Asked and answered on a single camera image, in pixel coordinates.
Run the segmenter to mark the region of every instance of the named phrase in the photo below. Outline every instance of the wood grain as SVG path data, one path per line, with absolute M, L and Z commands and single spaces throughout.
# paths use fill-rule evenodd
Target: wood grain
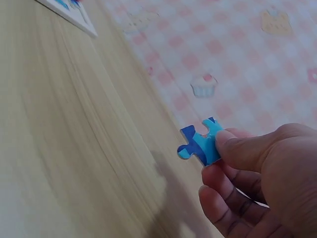
M 220 237 L 201 165 L 100 0 L 91 39 L 34 0 L 0 1 L 0 233 Z

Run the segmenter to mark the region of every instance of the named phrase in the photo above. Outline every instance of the pink checkered tablecloth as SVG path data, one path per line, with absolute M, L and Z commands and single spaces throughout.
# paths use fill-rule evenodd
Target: pink checkered tablecloth
M 179 127 L 317 127 L 317 1 L 105 0 Z M 207 95 L 193 89 L 208 88 Z

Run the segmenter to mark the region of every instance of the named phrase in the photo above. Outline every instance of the hand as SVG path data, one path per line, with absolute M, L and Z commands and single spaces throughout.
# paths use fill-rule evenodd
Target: hand
M 286 124 L 252 137 L 227 129 L 216 145 L 222 160 L 203 169 L 199 196 L 226 238 L 317 237 L 317 130 Z

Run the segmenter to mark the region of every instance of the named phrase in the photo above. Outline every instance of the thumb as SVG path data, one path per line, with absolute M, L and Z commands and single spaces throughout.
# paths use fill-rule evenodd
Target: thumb
M 272 133 L 237 138 L 227 130 L 219 131 L 216 135 L 216 147 L 229 166 L 239 170 L 249 170 L 260 173 L 272 145 L 276 142 Z

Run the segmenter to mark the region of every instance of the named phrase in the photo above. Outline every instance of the jigsaw puzzle piece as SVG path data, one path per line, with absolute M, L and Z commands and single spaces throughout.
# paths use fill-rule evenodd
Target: jigsaw puzzle piece
M 196 132 L 193 125 L 185 127 L 181 129 L 183 135 L 186 137 L 188 141 L 188 145 L 181 145 L 178 147 L 177 152 L 178 155 L 183 159 L 189 159 L 193 154 L 196 154 L 203 164 L 207 163 L 207 159 L 205 153 L 201 149 L 201 146 L 194 140 L 199 140 L 199 134 Z
M 206 166 L 220 158 L 215 146 L 215 135 L 219 130 L 222 130 L 222 127 L 213 118 L 204 120 L 203 124 L 209 129 L 206 136 L 197 133 L 193 125 L 181 129 L 188 145 L 181 145 L 177 152 L 183 159 L 189 159 L 193 154 L 196 154 L 203 165 Z

